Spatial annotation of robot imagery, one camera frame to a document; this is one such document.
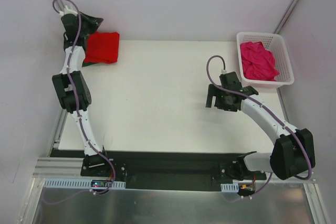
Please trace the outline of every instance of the plastic basket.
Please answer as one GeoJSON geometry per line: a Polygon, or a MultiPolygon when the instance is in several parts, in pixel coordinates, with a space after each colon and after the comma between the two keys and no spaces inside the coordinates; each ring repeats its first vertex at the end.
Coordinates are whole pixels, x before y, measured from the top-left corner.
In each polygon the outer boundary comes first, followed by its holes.
{"type": "Polygon", "coordinates": [[[292,66],[290,64],[287,48],[284,39],[278,34],[268,33],[250,33],[242,32],[237,34],[237,47],[240,76],[244,86],[253,86],[257,88],[276,89],[282,85],[291,85],[294,82],[292,66]],[[240,53],[240,44],[245,42],[259,42],[264,44],[265,49],[271,51],[276,61],[276,69],[280,72],[275,77],[276,81],[258,81],[245,78],[243,73],[242,55],[240,53]]]}

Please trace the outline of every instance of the pink towel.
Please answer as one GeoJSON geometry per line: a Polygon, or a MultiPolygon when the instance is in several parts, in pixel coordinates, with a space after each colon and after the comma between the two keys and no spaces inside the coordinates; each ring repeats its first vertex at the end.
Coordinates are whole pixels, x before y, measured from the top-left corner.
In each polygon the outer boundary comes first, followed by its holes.
{"type": "Polygon", "coordinates": [[[275,58],[262,42],[240,44],[244,76],[250,80],[276,81],[280,72],[275,69],[275,58]]]}

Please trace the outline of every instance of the laundry basket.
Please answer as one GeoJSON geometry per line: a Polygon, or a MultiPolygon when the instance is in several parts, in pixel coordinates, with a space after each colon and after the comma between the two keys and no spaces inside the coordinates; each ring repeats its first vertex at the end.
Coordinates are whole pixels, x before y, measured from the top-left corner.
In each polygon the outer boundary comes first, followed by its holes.
{"type": "Polygon", "coordinates": [[[276,89],[281,87],[282,85],[291,85],[294,82],[292,66],[290,64],[286,44],[282,36],[278,34],[242,32],[237,34],[237,47],[238,47],[240,75],[242,77],[242,83],[244,86],[276,89]],[[280,74],[275,77],[276,81],[250,80],[244,76],[243,65],[241,61],[242,55],[240,52],[240,44],[249,41],[251,42],[261,41],[265,49],[273,53],[273,56],[276,61],[275,68],[280,72],[280,74]]]}

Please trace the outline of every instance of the reflective metal surface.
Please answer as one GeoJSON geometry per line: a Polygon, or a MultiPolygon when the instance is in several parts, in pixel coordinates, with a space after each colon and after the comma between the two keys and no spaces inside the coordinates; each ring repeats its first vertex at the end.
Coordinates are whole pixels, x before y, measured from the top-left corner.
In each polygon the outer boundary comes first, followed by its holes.
{"type": "MultiPolygon", "coordinates": [[[[49,202],[75,189],[44,189],[49,202]]],[[[39,201],[33,223],[236,224],[314,223],[301,184],[271,184],[250,199],[236,194],[190,191],[111,190],[94,196],[86,191],[55,206],[39,201]]]]}

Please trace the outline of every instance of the crumpled pink fabric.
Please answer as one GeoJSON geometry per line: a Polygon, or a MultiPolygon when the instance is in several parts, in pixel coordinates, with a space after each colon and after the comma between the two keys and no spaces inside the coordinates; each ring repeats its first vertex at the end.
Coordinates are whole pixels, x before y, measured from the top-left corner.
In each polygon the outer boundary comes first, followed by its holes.
{"type": "Polygon", "coordinates": [[[276,81],[280,72],[275,69],[273,53],[266,50],[262,42],[246,42],[240,44],[241,62],[244,76],[250,80],[276,81]]]}

